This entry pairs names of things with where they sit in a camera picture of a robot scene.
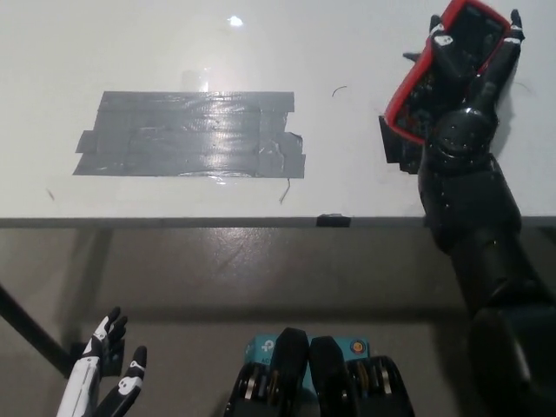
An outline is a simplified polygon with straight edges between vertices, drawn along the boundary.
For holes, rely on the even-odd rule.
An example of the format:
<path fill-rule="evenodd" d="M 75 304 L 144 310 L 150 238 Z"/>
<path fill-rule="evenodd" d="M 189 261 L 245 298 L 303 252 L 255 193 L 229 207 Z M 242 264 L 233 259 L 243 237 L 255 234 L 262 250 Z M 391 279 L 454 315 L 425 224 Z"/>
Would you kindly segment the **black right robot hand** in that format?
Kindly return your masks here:
<path fill-rule="evenodd" d="M 506 95 L 506 86 L 520 59 L 525 39 L 518 10 L 510 15 L 511 24 L 503 32 L 484 70 L 473 72 L 471 63 L 459 52 L 456 37 L 440 27 L 440 17 L 431 17 L 434 61 L 441 66 L 454 88 L 465 93 L 458 107 L 445 113 L 426 139 L 420 168 L 445 175 L 459 175 L 488 163 L 490 144 L 499 125 L 497 108 Z"/>

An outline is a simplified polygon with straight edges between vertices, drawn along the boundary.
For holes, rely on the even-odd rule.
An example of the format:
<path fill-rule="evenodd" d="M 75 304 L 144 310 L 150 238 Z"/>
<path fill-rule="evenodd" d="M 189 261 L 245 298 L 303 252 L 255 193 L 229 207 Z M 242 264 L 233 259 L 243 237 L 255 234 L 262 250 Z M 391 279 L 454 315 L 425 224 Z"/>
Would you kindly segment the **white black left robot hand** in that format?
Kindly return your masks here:
<path fill-rule="evenodd" d="M 136 349 L 123 377 L 103 400 L 98 400 L 105 368 L 124 347 L 127 321 L 119 307 L 101 320 L 72 368 L 57 410 L 59 416 L 124 416 L 134 405 L 147 367 L 145 346 Z"/>

